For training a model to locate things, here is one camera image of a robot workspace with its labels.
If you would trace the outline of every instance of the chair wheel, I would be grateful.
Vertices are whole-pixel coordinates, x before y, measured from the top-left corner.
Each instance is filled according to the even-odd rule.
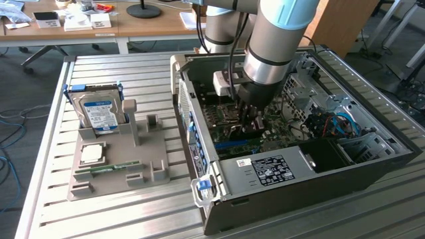
[[[95,50],[99,50],[99,49],[100,49],[100,47],[99,47],[97,44],[92,44],[92,48],[93,48]]]
[[[31,75],[31,74],[33,74],[33,69],[24,67],[24,72]]]
[[[20,46],[20,47],[19,47],[19,51],[23,52],[23,53],[28,53],[28,48]]]

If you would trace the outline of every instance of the green circuit board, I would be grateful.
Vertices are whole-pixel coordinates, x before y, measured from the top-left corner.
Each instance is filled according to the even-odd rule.
[[[228,142],[232,126],[238,124],[234,103],[209,105],[202,107],[204,117],[214,143]],[[265,131],[260,138],[249,139],[244,145],[217,149],[220,159],[229,159],[268,152],[289,146],[298,141],[280,115],[278,102],[273,102],[264,112]]]

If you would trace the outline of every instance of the hard drive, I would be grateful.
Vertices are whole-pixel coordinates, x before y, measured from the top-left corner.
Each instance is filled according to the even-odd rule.
[[[92,127],[96,134],[112,133],[119,124],[127,123],[123,112],[123,85],[73,85],[64,94],[80,119],[81,128]]]

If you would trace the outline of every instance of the white box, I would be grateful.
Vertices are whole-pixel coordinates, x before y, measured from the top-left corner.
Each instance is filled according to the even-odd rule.
[[[111,27],[109,14],[107,13],[92,14],[91,22],[92,22],[92,27],[95,29]]]
[[[40,28],[60,27],[57,13],[55,12],[35,12],[36,22]]]
[[[84,14],[68,15],[65,17],[64,31],[91,30],[92,23]]]

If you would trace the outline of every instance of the slotted table surface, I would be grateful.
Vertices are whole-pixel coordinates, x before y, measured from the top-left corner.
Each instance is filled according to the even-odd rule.
[[[188,52],[81,56],[64,63],[16,238],[380,239],[425,235],[421,155],[362,192],[204,236],[170,94],[169,58],[184,53]],[[418,147],[425,148],[424,128],[333,53],[320,55]],[[69,202],[65,198],[79,120],[61,95],[61,85],[117,81],[124,85],[125,98],[137,101],[136,118],[158,114],[162,119],[172,180],[166,185]],[[321,81],[330,90],[340,91],[329,77],[324,75]]]

